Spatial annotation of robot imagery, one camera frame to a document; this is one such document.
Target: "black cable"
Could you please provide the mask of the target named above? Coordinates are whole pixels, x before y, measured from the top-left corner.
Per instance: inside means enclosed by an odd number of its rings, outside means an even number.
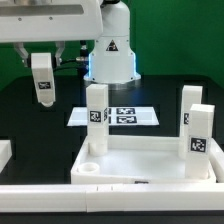
[[[73,62],[77,63],[76,59],[68,59],[68,60],[62,61],[61,65],[68,64],[68,63],[73,63]]]
[[[64,67],[64,68],[56,68],[56,69],[54,69],[54,72],[57,72],[57,71],[62,71],[62,70],[68,70],[68,69],[83,69],[83,68],[86,68],[86,67]]]

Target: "green background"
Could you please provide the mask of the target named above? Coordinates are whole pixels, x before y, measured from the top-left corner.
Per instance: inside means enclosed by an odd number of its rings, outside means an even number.
[[[224,87],[223,0],[124,0],[131,11],[131,47],[145,75],[205,75]],[[30,52],[54,52],[54,43],[27,44]],[[63,59],[79,54],[66,43]],[[57,75],[75,75],[75,70]],[[0,89],[31,76],[11,44],[0,44]]]

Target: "black surface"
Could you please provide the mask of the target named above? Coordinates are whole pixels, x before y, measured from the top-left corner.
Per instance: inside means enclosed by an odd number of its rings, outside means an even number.
[[[0,184],[70,183],[70,169],[86,127],[66,124],[74,106],[86,106],[85,86],[71,76],[56,76],[55,82],[57,102],[52,108],[37,103],[32,77],[17,79],[0,92],[0,139],[10,139],[13,146]],[[224,90],[203,76],[144,76],[139,88],[110,91],[110,106],[154,106],[160,122],[155,127],[113,127],[110,134],[178,136],[183,85],[203,86],[203,103],[216,106],[213,137],[224,144]],[[0,214],[0,223],[221,223],[223,214]]]

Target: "white rectangular block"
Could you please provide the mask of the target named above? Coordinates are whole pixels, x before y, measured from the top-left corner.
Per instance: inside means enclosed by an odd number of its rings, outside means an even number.
[[[89,153],[102,156],[108,149],[108,86],[92,84],[86,88]]]
[[[180,158],[185,159],[188,144],[188,124],[189,113],[192,104],[200,104],[202,98],[202,86],[187,86],[185,85],[182,90],[181,102],[181,118],[180,118],[180,146],[178,154]]]
[[[55,102],[54,75],[50,53],[31,54],[32,73],[38,102],[51,106]]]
[[[0,172],[4,169],[12,156],[12,149],[9,140],[0,141]]]
[[[188,129],[188,152],[185,175],[189,178],[208,178],[214,106],[193,104]]]

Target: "round hole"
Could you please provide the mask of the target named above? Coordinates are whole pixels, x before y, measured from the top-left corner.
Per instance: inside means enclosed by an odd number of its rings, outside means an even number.
[[[78,172],[82,174],[99,174],[100,166],[96,163],[83,163],[78,166]]]

